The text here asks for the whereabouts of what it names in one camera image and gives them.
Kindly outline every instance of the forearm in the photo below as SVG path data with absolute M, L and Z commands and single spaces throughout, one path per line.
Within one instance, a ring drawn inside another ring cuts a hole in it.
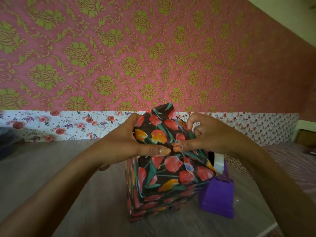
M 316 206 L 282 167 L 255 144 L 238 155 L 285 236 L 316 236 Z
M 77 156 L 0 225 L 2 236 L 51 236 L 98 165 Z

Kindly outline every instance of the wrapped box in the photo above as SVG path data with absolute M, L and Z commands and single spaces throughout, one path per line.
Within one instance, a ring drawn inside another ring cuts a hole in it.
M 176 116 L 172 103 L 146 112 L 138 119 L 134 136 L 142 144 L 171 149 L 166 156 L 139 156 L 126 162 L 130 222 L 164 210 L 179 210 L 215 175 L 214 157 L 201 150 L 174 152 L 180 140 L 195 138 L 186 122 Z

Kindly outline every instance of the pink wallpaper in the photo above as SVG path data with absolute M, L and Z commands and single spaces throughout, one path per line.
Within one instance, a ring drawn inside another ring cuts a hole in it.
M 0 2 L 0 110 L 301 113 L 316 73 L 247 0 Z
M 316 122 L 316 78 L 305 103 L 304 111 L 300 115 L 300 119 Z

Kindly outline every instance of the fingernail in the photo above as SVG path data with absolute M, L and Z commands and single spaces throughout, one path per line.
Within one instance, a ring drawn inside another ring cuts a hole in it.
M 174 151 L 174 152 L 181 152 L 182 150 L 183 150 L 183 146 L 182 146 L 182 145 L 176 144 L 176 145 L 173 147 L 173 151 Z
M 160 148 L 159 153 L 160 153 L 160 155 L 168 155 L 170 153 L 170 151 L 171 150 L 169 148 L 162 147 L 162 148 Z

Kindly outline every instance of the floral border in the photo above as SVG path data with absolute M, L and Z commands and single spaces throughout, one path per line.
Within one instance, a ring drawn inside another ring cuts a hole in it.
M 0 111 L 0 126 L 11 127 L 16 141 L 61 141 L 98 139 L 120 126 L 129 111 Z M 177 112 L 185 121 L 191 112 Z M 217 112 L 220 119 L 264 146 L 287 142 L 299 114 Z

